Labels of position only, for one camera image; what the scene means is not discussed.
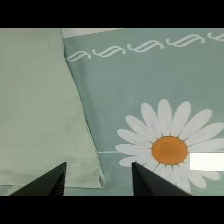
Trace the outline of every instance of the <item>flower center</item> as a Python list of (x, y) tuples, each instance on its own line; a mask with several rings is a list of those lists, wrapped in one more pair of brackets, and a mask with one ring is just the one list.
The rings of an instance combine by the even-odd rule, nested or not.
[(182, 162), (188, 154), (184, 141), (173, 136), (164, 136), (157, 139), (152, 145), (152, 155), (159, 162), (166, 165), (175, 165)]

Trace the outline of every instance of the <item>white daisy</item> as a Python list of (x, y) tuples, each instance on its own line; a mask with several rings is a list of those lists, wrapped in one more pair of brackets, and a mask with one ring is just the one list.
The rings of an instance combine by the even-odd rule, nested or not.
[(141, 113), (144, 123), (133, 116), (126, 116), (127, 124), (134, 131), (119, 129), (118, 135), (131, 144), (120, 144), (115, 148), (131, 157), (122, 159), (121, 166), (130, 167), (138, 162), (157, 175), (191, 193), (191, 185), (206, 188), (204, 177), (220, 180), (217, 172), (190, 171), (189, 153), (214, 152), (224, 148), (224, 138), (215, 138), (224, 123), (213, 123), (204, 127), (212, 116), (211, 110), (203, 110), (193, 118), (189, 116), (191, 104), (183, 102), (172, 116), (167, 100), (158, 105), (158, 114), (143, 103)]

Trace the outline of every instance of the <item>white wavy pattern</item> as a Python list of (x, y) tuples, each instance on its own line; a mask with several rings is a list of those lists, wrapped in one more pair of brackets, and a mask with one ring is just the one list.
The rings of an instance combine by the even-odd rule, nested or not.
[(189, 44), (191, 44), (191, 43), (193, 43), (197, 40), (200, 40), (202, 44), (205, 43), (205, 38), (201, 37), (198, 34), (190, 34), (190, 35), (188, 35), (188, 36), (186, 36), (186, 37), (184, 37), (184, 38), (182, 38), (182, 39), (180, 39), (176, 42), (173, 42), (173, 43), (170, 42), (170, 39), (166, 39), (166, 43), (168, 45), (171, 45), (171, 46), (174, 46), (174, 47), (185, 47), (185, 46), (187, 46), (187, 45), (189, 45)]
[(150, 50), (150, 49), (152, 49), (153, 47), (156, 47), (156, 46), (158, 46), (160, 49), (164, 48), (164, 45), (157, 40), (147, 41), (144, 44), (141, 44), (136, 48), (132, 48), (131, 44), (128, 44), (127, 48), (131, 51), (142, 53), (142, 52), (148, 51), (148, 50)]
[(80, 58), (87, 56), (89, 59), (91, 58), (91, 55), (85, 51), (77, 51), (74, 54), (70, 55), (66, 58), (67, 61), (74, 62), (79, 60)]
[(216, 41), (219, 41), (219, 42), (224, 42), (224, 33), (223, 34), (220, 34), (219, 36), (212, 36), (212, 33), (208, 33), (208, 38), (209, 39), (212, 39), (212, 40), (216, 40)]
[(100, 53), (96, 53), (96, 50), (93, 49), (92, 52), (93, 54), (97, 55), (97, 56), (100, 56), (100, 57), (103, 57), (103, 58), (107, 58), (107, 57), (110, 57), (111, 55), (117, 53), (121, 51), (122, 54), (126, 54), (126, 51), (125, 49), (119, 47), (119, 46), (112, 46), (112, 47), (109, 47), (107, 48), (106, 50), (100, 52)]

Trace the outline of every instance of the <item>fabric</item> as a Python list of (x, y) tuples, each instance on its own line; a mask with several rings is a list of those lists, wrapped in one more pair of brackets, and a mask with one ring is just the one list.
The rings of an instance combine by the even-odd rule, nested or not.
[(0, 185), (24, 186), (67, 162), (67, 187), (101, 188), (60, 29), (1, 29), (0, 49)]
[(119, 29), (64, 39), (106, 179), (104, 189), (65, 194), (133, 195), (137, 161), (193, 195), (224, 195), (223, 172), (189, 170), (190, 152), (224, 150), (223, 37)]

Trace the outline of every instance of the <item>light green cloth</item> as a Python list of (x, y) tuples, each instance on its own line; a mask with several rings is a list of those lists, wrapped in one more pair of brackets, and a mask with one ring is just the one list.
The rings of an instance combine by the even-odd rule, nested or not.
[(67, 187), (101, 188), (60, 29), (1, 29), (0, 49), (0, 185), (26, 185), (66, 161)]

